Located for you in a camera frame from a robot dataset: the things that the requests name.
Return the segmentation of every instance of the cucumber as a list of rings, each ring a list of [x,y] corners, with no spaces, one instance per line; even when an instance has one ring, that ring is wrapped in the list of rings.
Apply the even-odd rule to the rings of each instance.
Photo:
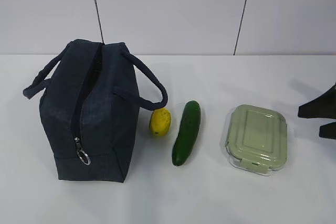
[[[180,130],[173,147],[173,165],[181,166],[190,156],[197,139],[201,123],[201,108],[198,102],[188,102],[183,110]]]

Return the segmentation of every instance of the green lid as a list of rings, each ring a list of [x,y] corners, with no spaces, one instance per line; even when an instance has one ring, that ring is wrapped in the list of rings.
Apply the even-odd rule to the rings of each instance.
[[[287,125],[278,112],[240,105],[231,115],[226,149],[235,166],[267,175],[287,160]]]

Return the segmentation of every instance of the yellow lemon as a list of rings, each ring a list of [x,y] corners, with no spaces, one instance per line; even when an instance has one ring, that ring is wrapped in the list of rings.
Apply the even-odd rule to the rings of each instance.
[[[171,115],[169,110],[162,108],[154,110],[150,121],[150,130],[155,136],[164,136],[170,127]]]

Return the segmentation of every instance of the metal ring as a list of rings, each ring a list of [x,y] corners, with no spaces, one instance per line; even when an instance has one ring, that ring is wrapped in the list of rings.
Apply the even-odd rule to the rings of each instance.
[[[87,162],[85,162],[85,160],[84,160],[84,158],[81,156],[81,154],[83,154],[83,155],[85,156]],[[80,158],[80,160],[81,160],[84,164],[86,164],[86,165],[90,165],[90,164],[91,164],[91,159],[90,159],[89,155],[86,154],[85,151],[83,151],[83,150],[77,150],[77,155],[78,155],[78,157]]]

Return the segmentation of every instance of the navy blue lunch bag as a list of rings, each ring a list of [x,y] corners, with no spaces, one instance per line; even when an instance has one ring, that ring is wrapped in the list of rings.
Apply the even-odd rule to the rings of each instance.
[[[47,75],[59,62],[50,79]],[[162,101],[139,97],[134,66],[162,92]],[[139,107],[167,104],[165,88],[124,43],[76,39],[45,66],[23,91],[40,100],[41,122],[62,180],[123,182],[135,141]]]

